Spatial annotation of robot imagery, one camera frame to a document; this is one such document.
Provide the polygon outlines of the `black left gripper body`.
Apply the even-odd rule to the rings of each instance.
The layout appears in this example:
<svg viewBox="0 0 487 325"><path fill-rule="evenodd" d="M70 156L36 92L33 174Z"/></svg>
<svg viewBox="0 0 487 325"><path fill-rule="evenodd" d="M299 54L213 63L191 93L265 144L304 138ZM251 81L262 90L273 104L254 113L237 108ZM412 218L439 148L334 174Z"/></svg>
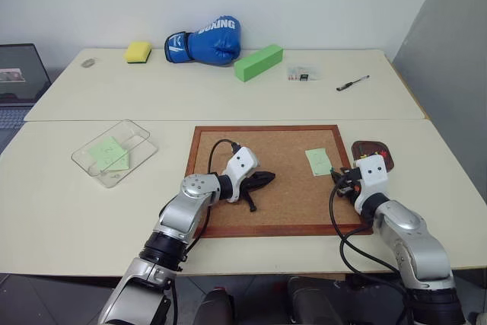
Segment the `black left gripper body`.
<svg viewBox="0 0 487 325"><path fill-rule="evenodd" d="M240 198L244 197L244 193L251 190L258 190L263 187L263 172L256 171L251 176L246 177L240 183Z"/></svg>

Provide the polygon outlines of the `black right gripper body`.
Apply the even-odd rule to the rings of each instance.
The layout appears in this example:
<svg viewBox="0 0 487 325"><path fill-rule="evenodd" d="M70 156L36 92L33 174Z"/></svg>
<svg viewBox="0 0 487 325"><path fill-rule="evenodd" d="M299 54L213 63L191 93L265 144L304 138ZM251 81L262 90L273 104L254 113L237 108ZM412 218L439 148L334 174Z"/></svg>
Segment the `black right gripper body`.
<svg viewBox="0 0 487 325"><path fill-rule="evenodd" d="M361 171L358 167L345 168L340 170L344 173L345 179L339 187L350 186L352 188L352 198L358 198L361 193Z"/></svg>

